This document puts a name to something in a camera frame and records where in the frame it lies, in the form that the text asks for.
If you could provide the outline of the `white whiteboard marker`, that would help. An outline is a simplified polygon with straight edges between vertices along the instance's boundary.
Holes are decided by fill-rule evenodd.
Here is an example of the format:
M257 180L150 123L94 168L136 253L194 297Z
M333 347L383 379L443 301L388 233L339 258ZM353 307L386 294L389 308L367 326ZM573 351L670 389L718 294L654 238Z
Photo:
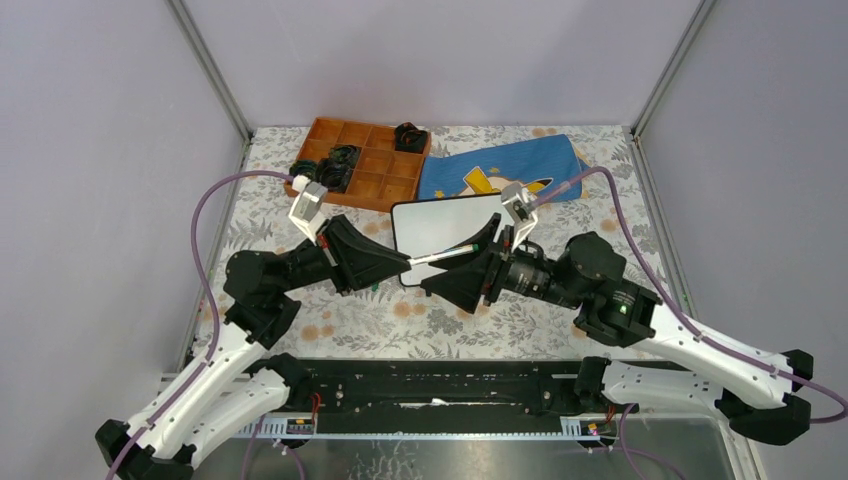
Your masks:
M479 246L476 244L465 244L456 247L452 247L450 249L444 250L438 253L432 253L428 255L423 255L419 257L413 257L408 260L410 266L417 266L421 264L430 264L433 262L438 262L441 260L451 259L454 257L462 256L477 252L479 250Z

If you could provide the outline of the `black framed whiteboard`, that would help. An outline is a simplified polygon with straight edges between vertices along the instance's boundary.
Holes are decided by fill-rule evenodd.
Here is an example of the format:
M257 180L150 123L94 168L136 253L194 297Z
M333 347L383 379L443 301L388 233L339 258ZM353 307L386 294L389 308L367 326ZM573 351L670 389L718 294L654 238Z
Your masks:
M422 257L471 244L496 213L499 229L513 223L498 193L397 203L391 209L395 247Z

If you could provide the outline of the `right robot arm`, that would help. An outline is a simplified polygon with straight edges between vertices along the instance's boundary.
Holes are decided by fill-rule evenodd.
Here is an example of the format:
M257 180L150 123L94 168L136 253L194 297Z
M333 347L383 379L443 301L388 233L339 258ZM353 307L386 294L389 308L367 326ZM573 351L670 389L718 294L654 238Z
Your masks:
M811 406L798 396L814 361L801 350L770 353L744 344L731 356L708 344L709 329L677 316L652 290L627 280L625 258L593 232L571 238L556 259L498 215L472 236L472 252L435 262L422 288L466 312L509 291L576 312L574 324L602 345L633 348L671 362L638 367L583 359L567 406L578 413L642 407L726 419L745 438L783 446L807 432Z

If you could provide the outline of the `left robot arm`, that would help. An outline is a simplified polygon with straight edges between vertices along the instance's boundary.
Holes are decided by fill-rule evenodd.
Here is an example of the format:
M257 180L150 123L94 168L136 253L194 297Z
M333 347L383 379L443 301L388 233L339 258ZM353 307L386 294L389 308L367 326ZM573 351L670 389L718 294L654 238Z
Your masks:
M203 353L141 411L108 420L95 440L110 479L189 479L221 444L280 407L310 397L310 375L289 354L271 356L301 309L288 292L330 281L340 294L411 269L413 259L362 234L344 215L293 214L305 239L282 254L243 250L226 265L233 303L215 314Z

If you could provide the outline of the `floral tablecloth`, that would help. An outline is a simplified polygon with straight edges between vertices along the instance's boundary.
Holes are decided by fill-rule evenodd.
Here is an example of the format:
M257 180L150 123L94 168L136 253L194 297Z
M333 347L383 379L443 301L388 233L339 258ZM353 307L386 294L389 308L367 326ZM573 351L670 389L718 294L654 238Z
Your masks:
M584 180L581 199L545 205L532 240L549 256L558 255L571 236L594 231L628 259L625 275L640 285L648 278L627 245L633 238L639 252L661 279L667 278L657 240L654 216L642 189L640 162L633 142L622 126L563 126L578 154L591 166L611 171L624 215L617 218L608 185L601 175ZM224 267L239 250L282 253L301 241L290 225L290 200L270 170L285 170L295 160L307 136L304 127L262 127L255 132L244 167L251 177L234 193L217 258L208 270L216 297L214 306L202 305L182 347L189 360L210 341L215 314L226 311L230 298L223 292ZM564 359L585 356L639 360L632 349L603 346L574 326L574 312L538 300L504 293L491 306L468 314L421 289L402 286L397 279L348 296L328 283L297 290L301 310L276 352L298 358L361 359Z

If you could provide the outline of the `wooden compartment tray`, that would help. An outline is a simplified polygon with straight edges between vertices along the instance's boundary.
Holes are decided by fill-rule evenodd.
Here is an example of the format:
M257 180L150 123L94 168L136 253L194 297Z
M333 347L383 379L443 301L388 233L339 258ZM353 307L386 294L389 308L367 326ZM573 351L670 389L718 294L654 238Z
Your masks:
M325 186L329 204L388 212L416 198L430 147L431 133L410 122L318 117L285 171Z

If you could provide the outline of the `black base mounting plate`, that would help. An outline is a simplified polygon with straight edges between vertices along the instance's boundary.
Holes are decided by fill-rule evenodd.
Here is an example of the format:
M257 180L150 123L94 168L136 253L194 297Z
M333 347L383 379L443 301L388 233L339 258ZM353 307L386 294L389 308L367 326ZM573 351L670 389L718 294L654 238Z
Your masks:
M579 361L330 360L301 361L306 377L279 413L399 416L527 414L610 421L625 409L601 394Z

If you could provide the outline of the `blue cartoon cloth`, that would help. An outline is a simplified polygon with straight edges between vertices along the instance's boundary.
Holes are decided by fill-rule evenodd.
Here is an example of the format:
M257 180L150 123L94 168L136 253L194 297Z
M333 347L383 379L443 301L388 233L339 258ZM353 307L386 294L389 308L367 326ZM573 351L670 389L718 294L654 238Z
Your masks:
M588 164L564 134L426 158L419 200L498 193L513 182L543 195L578 175Z

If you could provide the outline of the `left aluminium frame post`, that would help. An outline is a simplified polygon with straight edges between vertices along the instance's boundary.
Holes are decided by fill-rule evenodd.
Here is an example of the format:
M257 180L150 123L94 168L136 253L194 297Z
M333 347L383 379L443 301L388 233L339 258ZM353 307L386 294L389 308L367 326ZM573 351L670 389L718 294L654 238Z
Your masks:
M178 29L192 51L200 69L207 79L214 95L221 104L227 118L244 143L249 143L252 130L242 109L217 65L186 1L165 0Z

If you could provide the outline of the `aluminium frame post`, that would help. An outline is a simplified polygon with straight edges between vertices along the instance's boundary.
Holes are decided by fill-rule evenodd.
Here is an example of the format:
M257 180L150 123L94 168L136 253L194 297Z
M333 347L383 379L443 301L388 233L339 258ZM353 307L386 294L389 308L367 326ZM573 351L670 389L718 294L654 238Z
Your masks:
M178 29L192 51L200 69L207 79L214 95L221 104L227 118L244 143L249 143L252 130L242 109L217 65L186 1L165 0Z
M717 4L717 0L701 0L698 2L697 8L688 21L683 34L664 66L657 83L653 87L644 107L631 126L630 133L634 138L644 135L644 132L647 130L655 112L663 100L663 97L673 83L675 76L684 62L688 52L691 50Z

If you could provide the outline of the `right aluminium frame post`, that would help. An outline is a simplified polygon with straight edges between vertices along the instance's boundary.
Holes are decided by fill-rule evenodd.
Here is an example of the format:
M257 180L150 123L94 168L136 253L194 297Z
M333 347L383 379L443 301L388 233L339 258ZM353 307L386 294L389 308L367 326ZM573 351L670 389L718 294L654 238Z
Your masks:
M673 83L675 76L684 62L688 52L691 50L717 4L717 0L701 0L698 2L697 8L688 21L683 34L664 66L657 83L653 87L644 107L631 126L630 133L634 138L644 135L644 132L647 130L655 112L663 100L663 97Z

